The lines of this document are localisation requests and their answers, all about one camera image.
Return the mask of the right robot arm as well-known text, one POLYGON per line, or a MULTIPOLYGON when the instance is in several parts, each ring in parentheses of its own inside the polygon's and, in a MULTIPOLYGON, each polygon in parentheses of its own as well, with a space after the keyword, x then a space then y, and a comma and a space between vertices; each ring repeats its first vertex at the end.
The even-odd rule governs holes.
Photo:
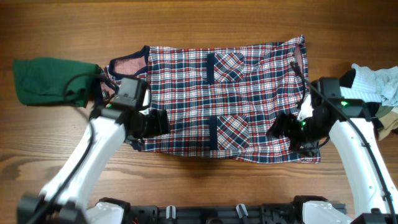
POLYGON ((397 187, 378 149, 366 105, 344 98, 336 78, 320 78, 309 87, 312 115, 300 121, 292 114, 280 114, 267 133, 289 138, 291 150, 301 154, 328 137, 345 168, 356 216, 350 218, 330 203, 309 200, 302 204, 302 222, 397 223, 397 187))

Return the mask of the plaid shorts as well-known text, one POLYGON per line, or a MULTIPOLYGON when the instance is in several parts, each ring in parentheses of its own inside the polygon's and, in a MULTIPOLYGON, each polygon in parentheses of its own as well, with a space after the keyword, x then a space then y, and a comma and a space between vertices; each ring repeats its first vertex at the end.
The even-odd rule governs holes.
POLYGON ((168 134, 132 141, 141 152, 236 159, 260 164, 317 164, 320 153, 294 152, 267 131, 280 114, 298 114, 308 87, 305 37, 230 48, 145 46, 112 59, 96 96, 112 95, 123 78, 145 80, 150 108, 166 110, 168 134))

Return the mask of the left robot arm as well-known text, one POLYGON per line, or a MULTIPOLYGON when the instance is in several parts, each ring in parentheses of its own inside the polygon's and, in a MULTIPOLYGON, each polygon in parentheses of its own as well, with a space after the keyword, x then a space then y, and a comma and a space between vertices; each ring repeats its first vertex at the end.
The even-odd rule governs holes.
POLYGON ((26 195, 17 207, 18 223, 124 223, 130 204, 104 199, 88 207, 105 165, 127 140, 169 133, 164 110, 148 110, 151 93, 145 80, 123 78, 115 96, 95 106, 87 129, 58 174, 40 191, 26 195))

